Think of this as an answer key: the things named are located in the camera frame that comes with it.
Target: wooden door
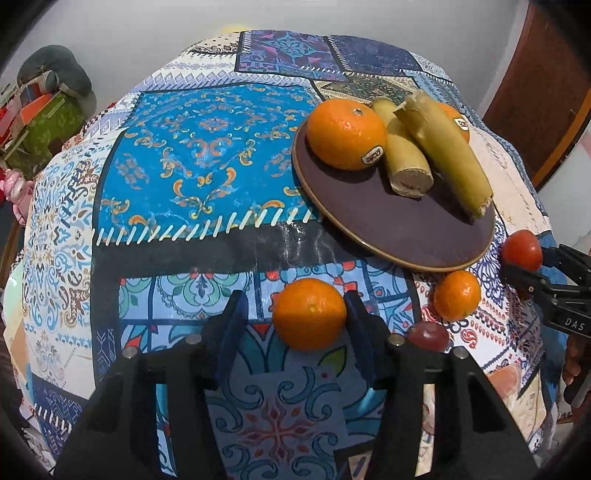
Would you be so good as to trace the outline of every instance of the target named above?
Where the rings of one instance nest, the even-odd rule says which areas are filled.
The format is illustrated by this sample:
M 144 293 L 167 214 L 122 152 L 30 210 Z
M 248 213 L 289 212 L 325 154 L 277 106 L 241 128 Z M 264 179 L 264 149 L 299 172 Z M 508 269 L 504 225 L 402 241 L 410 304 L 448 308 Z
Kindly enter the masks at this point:
M 590 109 L 591 76 L 554 24 L 530 4 L 485 123 L 515 146 L 539 188 L 566 158 Z

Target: tangerine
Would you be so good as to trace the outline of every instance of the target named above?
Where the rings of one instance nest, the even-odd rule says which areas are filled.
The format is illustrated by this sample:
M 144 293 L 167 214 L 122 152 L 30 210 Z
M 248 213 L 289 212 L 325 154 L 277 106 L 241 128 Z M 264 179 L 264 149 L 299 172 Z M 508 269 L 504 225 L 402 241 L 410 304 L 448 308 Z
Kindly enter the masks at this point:
M 473 273 L 450 273 L 435 288 L 433 306 L 447 322 L 457 322 L 476 310 L 480 303 L 480 284 Z
M 468 127 L 468 122 L 466 119 L 462 117 L 462 114 L 454 107 L 446 103 L 437 102 L 437 104 L 439 105 L 439 108 L 441 108 L 441 110 L 443 110 L 443 112 L 454 121 L 454 123 L 460 129 L 462 136 L 468 143 L 470 143 L 470 128 Z
M 387 143 L 386 126 L 366 105 L 334 98 L 318 105 L 307 120 L 306 138 L 322 162 L 340 170 L 376 163 Z
M 301 278 L 275 299 L 273 325 L 279 337 L 296 350 L 331 345 L 345 326 L 347 308 L 339 291 L 315 278 Z

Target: banana peel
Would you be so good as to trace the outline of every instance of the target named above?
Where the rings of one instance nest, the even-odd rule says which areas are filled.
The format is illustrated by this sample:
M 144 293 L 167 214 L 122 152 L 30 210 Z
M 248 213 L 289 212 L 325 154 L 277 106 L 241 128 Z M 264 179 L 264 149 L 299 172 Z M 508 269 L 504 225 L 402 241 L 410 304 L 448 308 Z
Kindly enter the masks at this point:
M 425 155 L 394 115 L 396 104 L 389 98 L 377 97 L 371 108 L 386 125 L 388 143 L 384 163 L 392 190 L 403 197 L 422 197 L 433 186 L 433 175 Z
M 470 219 L 483 217 L 492 202 L 491 184 L 457 125 L 424 90 L 407 97 L 394 114 L 427 154 Z

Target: pink figurine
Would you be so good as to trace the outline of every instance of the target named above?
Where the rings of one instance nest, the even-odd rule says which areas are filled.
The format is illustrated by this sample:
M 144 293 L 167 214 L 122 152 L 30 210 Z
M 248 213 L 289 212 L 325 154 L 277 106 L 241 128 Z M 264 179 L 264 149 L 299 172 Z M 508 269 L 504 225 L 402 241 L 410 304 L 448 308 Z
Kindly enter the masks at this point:
M 22 226 L 27 224 L 27 215 L 29 214 L 29 205 L 33 197 L 32 180 L 25 180 L 20 170 L 7 170 L 6 178 L 0 180 L 0 190 L 9 202 L 12 202 L 12 211 Z

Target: blue patterned tablecloth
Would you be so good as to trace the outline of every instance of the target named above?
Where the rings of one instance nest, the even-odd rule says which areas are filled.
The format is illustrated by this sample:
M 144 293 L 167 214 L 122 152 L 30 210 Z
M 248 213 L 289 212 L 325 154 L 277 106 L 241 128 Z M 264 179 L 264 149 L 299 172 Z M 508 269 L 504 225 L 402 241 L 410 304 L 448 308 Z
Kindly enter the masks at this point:
M 488 374 L 517 372 L 506 401 L 523 415 L 544 353 L 540 319 L 500 283 L 499 246 L 518 228 L 553 239 L 518 153 L 417 54 L 363 38 L 253 30 L 189 47 L 89 122 L 37 179 L 23 260 L 27 398 L 54 459 L 122 348 L 169 348 L 240 289 L 249 326 L 230 378 L 207 397 L 228 477 L 337 477 L 335 452 L 375 437 L 384 393 L 361 379 L 345 333 L 324 351 L 287 348 L 271 325 L 275 296 L 298 278 L 319 278 L 358 290 L 404 333 L 421 318 L 440 321 L 429 303 L 437 276 L 323 248 L 328 230 L 292 171 L 291 145 L 325 99 L 400 103 L 418 89 L 466 117 L 495 191 L 493 243 L 469 267 L 482 301 L 447 328 Z M 174 475 L 164 385 L 157 398 L 161 467 Z M 533 449 L 543 419 L 534 410 L 524 427 Z

